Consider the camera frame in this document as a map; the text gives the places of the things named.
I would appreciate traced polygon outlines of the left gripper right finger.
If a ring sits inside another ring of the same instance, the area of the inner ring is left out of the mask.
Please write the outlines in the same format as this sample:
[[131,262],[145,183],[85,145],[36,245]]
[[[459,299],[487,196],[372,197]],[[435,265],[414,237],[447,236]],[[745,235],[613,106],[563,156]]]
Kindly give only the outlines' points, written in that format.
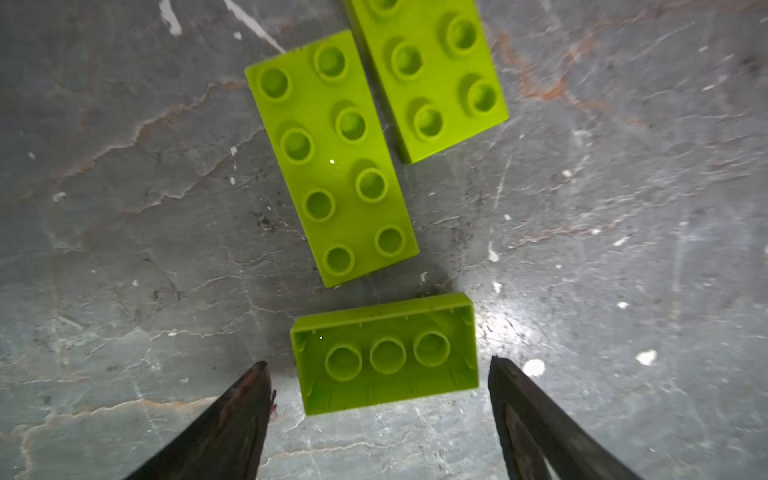
[[511,360],[494,356],[488,390],[511,479],[636,479]]

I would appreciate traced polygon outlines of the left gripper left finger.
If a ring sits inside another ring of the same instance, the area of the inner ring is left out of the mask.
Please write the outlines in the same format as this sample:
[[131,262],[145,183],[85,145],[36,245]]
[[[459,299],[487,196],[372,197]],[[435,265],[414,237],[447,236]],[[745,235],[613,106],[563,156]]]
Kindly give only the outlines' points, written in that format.
[[265,361],[231,387],[130,479],[254,479],[276,392]]

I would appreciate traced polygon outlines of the green lego brick horizontal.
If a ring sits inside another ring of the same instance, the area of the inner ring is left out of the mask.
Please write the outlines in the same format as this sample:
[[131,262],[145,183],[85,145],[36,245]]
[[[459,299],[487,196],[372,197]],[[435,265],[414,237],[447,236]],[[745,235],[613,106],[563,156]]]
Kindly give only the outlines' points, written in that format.
[[303,316],[290,338],[308,416],[479,384],[474,304],[463,293]]

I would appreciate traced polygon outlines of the green lego brick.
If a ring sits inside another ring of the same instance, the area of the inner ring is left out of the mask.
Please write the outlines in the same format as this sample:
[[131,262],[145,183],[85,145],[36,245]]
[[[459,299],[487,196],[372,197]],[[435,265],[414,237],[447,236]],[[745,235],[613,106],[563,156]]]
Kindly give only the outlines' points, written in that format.
[[396,128],[414,164],[509,117],[478,9],[472,1],[348,1]]
[[416,256],[352,32],[253,64],[245,75],[324,285]]

